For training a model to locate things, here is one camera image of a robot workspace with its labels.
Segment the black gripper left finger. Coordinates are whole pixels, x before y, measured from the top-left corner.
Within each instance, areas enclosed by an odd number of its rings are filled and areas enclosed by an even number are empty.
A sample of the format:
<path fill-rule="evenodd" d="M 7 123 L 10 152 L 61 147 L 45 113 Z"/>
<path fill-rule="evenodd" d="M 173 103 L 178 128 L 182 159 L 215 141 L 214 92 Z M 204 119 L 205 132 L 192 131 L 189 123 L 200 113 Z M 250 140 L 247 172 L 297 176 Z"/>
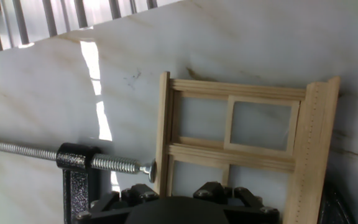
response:
<path fill-rule="evenodd" d="M 135 206 L 159 199 L 145 184 L 136 184 L 122 192 L 112 191 L 91 203 L 89 210 L 74 217 L 75 224 L 122 224 Z"/>

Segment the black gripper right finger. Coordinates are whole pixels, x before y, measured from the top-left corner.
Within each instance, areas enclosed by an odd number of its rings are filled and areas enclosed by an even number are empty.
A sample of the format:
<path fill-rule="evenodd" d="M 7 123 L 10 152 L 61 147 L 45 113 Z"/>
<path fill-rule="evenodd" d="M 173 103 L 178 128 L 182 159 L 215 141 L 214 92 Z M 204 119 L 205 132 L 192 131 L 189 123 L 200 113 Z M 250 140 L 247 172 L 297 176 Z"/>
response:
<path fill-rule="evenodd" d="M 245 187 L 232 188 L 219 182 L 207 182 L 193 194 L 193 198 L 217 205 L 228 223 L 280 223 L 278 209 L 266 207 Z"/>

